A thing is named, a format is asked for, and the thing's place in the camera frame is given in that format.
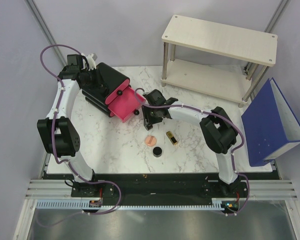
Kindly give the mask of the black drawer organizer cabinet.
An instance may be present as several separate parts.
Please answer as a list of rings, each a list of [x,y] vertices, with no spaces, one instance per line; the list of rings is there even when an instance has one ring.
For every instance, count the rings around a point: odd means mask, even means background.
[[[78,79],[85,99],[110,118],[114,116],[109,110],[110,103],[130,86],[129,77],[104,62],[93,70],[79,73]]]

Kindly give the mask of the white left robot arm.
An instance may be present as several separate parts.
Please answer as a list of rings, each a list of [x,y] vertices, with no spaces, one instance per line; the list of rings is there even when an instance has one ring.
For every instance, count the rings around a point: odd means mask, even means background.
[[[82,191],[89,197],[99,193],[100,185],[92,180],[94,170],[80,152],[81,140],[72,124],[71,114],[81,88],[98,83],[96,59],[94,53],[70,54],[67,56],[67,65],[59,74],[47,70],[57,79],[57,92],[47,116],[37,121],[46,152],[53,155],[58,165],[65,164],[68,167],[75,181],[83,183]]]

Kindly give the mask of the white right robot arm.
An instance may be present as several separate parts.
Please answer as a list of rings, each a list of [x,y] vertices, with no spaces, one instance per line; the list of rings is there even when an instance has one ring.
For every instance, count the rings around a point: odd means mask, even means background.
[[[146,130],[161,123],[163,119],[184,121],[201,129],[208,148],[216,154],[218,177],[222,181],[219,191],[225,197],[237,191],[238,174],[231,155],[237,142],[239,129],[232,123],[225,110],[216,107],[211,111],[186,105],[176,98],[166,99],[158,90],[144,93],[147,104],[142,105],[143,125]]]

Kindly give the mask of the black round drawer knob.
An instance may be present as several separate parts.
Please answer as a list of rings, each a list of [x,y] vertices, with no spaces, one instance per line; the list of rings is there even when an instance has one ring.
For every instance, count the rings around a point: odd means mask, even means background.
[[[133,114],[134,114],[135,116],[138,116],[138,115],[140,114],[140,111],[136,109],[136,110],[133,112]]]

